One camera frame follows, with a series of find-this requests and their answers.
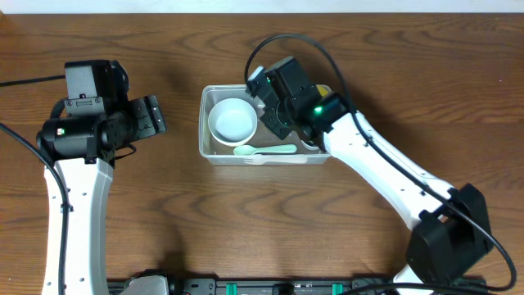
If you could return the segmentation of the yellow cup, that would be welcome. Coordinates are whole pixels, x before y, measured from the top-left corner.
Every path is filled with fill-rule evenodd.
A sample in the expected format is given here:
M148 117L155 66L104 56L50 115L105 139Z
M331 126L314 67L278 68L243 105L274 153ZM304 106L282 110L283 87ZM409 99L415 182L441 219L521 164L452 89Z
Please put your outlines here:
M316 88L322 98L326 97L330 92L330 88L326 88L324 85L317 84Z

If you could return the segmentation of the grey cup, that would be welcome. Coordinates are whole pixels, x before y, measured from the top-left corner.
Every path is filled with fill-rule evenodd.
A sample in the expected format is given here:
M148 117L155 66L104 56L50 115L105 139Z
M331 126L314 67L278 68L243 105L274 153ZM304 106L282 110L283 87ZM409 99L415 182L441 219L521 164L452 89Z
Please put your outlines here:
M309 151L318 151L317 147L312 141L301 141L302 145Z

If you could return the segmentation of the white plastic fork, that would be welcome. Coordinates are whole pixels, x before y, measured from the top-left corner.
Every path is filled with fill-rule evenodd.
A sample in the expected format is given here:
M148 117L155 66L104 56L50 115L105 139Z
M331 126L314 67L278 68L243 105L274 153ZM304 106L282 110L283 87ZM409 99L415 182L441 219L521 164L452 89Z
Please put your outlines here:
M249 157L244 160L246 165L304 165L308 162L307 157Z

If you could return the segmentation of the grey bowl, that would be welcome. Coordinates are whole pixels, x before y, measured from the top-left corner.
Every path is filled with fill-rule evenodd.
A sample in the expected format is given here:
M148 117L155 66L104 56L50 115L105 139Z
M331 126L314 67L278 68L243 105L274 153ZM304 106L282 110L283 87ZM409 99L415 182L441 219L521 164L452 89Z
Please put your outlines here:
M255 135L258 116L249 102L240 98L227 98L212 107L208 127L213 137L239 141Z

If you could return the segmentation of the pale green plastic spoon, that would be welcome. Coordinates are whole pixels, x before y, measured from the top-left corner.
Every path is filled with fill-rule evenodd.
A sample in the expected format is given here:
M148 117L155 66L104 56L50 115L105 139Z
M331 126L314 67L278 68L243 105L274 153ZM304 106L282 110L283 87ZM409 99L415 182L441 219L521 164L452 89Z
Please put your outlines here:
M283 144L269 147L253 147L251 145L241 145L233 149L236 156L252 156L255 154L292 154L297 151L295 144Z

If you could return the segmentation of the white bowl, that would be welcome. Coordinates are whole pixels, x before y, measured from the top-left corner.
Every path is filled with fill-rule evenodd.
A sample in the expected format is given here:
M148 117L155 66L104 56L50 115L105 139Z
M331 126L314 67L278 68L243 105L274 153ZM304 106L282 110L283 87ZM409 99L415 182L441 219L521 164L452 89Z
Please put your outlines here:
M218 143L220 143L220 144L222 144L224 146L235 148L235 147L238 147L238 146L241 146L241 145L244 145L244 144L248 143L249 140L252 139L252 137L250 136L250 137L244 138L244 139L239 140L239 141L231 141L231 140L229 140L227 138L216 137L216 136L214 136L213 139L216 142L218 142Z

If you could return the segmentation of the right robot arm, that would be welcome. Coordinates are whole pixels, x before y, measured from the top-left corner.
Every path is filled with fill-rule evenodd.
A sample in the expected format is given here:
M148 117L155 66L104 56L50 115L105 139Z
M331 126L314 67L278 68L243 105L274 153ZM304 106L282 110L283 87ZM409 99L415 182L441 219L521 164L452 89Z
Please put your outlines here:
M264 103L262 122L279 138L292 130L347 164L396 210L411 232L406 265L386 286L397 294L485 293L457 286L495 246L486 200L474 186L455 188L387 142L346 95L323 94L294 57L244 73L247 92Z

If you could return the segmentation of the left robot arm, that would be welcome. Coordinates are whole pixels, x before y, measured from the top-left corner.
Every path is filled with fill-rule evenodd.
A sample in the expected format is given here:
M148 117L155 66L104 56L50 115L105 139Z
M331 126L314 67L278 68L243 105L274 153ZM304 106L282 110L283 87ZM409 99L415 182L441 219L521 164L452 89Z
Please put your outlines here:
M48 194L44 294L107 294L106 206L117 151L166 131L156 96L130 100L117 61L65 64L66 98L37 134Z

